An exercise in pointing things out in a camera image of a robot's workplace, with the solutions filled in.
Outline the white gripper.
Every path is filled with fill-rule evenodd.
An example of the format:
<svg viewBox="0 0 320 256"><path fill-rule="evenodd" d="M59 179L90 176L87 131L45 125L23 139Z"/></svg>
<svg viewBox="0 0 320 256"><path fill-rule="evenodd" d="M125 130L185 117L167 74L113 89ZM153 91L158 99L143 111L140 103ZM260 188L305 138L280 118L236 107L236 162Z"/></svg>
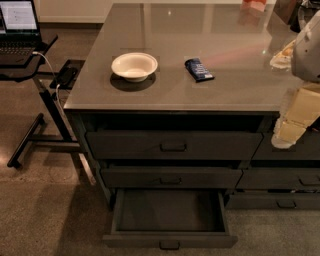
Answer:
<svg viewBox="0 0 320 256"><path fill-rule="evenodd" d="M271 143L278 149L289 149L320 117L320 84L304 82L286 92L280 107L280 120L274 127Z"/></svg>

